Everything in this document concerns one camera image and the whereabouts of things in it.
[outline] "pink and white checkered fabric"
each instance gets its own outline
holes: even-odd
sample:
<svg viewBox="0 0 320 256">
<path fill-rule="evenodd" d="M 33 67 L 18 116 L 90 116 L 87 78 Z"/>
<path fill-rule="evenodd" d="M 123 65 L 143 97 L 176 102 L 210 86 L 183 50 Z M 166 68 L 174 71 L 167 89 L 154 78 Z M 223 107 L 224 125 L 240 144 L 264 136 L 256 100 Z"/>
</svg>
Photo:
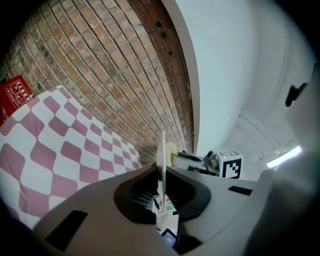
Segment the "pink and white checkered fabric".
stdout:
<svg viewBox="0 0 320 256">
<path fill-rule="evenodd" d="M 61 85 L 23 105 L 0 128 L 0 195 L 30 228 L 86 185 L 141 167 L 135 147 Z"/>
</svg>

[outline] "white wall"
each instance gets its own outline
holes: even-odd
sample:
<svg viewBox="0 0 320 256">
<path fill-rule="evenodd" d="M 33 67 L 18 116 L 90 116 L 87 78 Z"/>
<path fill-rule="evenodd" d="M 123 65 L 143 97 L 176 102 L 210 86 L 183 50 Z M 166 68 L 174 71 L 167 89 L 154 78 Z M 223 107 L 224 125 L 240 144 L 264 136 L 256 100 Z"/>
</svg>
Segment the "white wall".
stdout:
<svg viewBox="0 0 320 256">
<path fill-rule="evenodd" d="M 249 0 L 162 0 L 180 38 L 190 80 L 194 152 L 219 146 L 253 85 L 257 34 Z"/>
<path fill-rule="evenodd" d="M 259 27 L 254 86 L 219 148 L 242 153 L 240 178 L 256 181 L 267 162 L 298 145 L 285 119 L 285 100 L 292 84 L 299 87 L 310 80 L 317 59 L 297 25 L 277 5 L 257 1 L 254 8 Z"/>
<path fill-rule="evenodd" d="M 194 152 L 237 150 L 241 179 L 297 146 L 285 120 L 291 84 L 310 80 L 312 49 L 268 0 L 162 0 L 181 41 L 193 104 Z"/>
</svg>

